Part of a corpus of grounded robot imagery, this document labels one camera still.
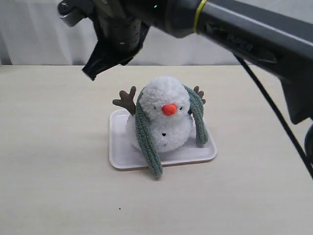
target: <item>wooden table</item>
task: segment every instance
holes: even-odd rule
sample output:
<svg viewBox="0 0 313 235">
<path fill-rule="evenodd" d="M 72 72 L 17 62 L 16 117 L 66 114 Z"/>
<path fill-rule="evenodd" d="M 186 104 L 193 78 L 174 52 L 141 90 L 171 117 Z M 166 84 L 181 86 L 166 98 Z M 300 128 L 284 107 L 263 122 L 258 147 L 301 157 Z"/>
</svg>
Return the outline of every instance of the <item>wooden table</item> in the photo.
<svg viewBox="0 0 313 235">
<path fill-rule="evenodd" d="M 279 81 L 254 68 L 289 120 Z M 205 91 L 218 148 L 204 164 L 115 170 L 109 115 L 120 90 L 174 75 Z M 303 143 L 310 125 L 292 126 Z M 313 232 L 313 182 L 238 66 L 0 67 L 1 235 L 296 235 Z"/>
</svg>

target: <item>white plastic tray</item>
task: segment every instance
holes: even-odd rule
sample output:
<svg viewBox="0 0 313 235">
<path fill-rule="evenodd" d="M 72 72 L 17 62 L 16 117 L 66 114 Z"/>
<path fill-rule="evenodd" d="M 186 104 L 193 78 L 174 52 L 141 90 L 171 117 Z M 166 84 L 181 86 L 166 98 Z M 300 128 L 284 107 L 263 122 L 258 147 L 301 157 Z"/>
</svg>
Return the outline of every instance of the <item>white plastic tray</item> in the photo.
<svg viewBox="0 0 313 235">
<path fill-rule="evenodd" d="M 129 143 L 126 137 L 125 125 L 129 113 L 127 110 L 117 110 L 110 116 L 110 163 L 117 170 L 134 170 L 147 168 L 143 154 Z M 190 138 L 182 147 L 167 153 L 160 153 L 163 166 L 205 163 L 214 159 L 217 148 L 207 127 L 209 141 L 203 147 L 196 144 L 196 129 L 192 130 Z"/>
</svg>

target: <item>white wall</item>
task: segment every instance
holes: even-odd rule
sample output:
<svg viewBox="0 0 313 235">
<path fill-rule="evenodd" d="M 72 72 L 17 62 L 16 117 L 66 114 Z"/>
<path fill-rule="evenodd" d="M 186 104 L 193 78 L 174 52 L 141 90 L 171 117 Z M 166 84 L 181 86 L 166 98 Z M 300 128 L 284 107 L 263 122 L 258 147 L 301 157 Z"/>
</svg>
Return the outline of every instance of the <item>white wall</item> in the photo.
<svg viewBox="0 0 313 235">
<path fill-rule="evenodd" d="M 313 0 L 239 0 L 313 23 Z M 0 0 L 0 64 L 84 64 L 96 43 L 91 22 L 67 27 L 60 0 Z M 198 36 L 174 39 L 152 29 L 133 65 L 235 64 L 224 49 Z"/>
</svg>

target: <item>stuffed toy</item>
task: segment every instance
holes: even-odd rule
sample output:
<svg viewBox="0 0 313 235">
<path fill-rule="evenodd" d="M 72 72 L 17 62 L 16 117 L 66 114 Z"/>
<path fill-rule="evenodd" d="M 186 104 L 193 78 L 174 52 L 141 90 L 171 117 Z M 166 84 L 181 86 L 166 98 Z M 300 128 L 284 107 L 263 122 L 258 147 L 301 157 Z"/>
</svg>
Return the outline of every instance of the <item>stuffed toy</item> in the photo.
<svg viewBox="0 0 313 235">
<path fill-rule="evenodd" d="M 113 104 L 130 113 L 126 133 L 134 147 L 141 150 L 155 178 L 162 173 L 159 153 L 173 151 L 185 144 L 196 125 L 196 142 L 208 142 L 203 122 L 204 92 L 188 88 L 171 76 L 153 79 L 140 92 L 136 104 L 133 86 L 128 94 L 120 91 Z"/>
</svg>

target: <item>green knitted scarf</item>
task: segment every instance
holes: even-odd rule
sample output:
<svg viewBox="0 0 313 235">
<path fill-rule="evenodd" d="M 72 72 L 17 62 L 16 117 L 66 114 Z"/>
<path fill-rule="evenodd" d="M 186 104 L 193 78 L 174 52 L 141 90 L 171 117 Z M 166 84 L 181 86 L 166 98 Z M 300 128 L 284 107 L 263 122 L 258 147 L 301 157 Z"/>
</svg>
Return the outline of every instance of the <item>green knitted scarf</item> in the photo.
<svg viewBox="0 0 313 235">
<path fill-rule="evenodd" d="M 184 86 L 189 93 L 190 109 L 196 124 L 196 142 L 197 144 L 205 144 L 208 141 L 208 132 L 203 122 L 203 103 L 201 98 L 192 89 Z M 159 178 L 163 173 L 162 163 L 153 143 L 150 132 L 150 120 L 143 111 L 139 101 L 142 97 L 142 91 L 138 96 L 136 104 L 136 136 L 139 147 L 145 156 L 150 171 L 155 178 Z"/>
</svg>

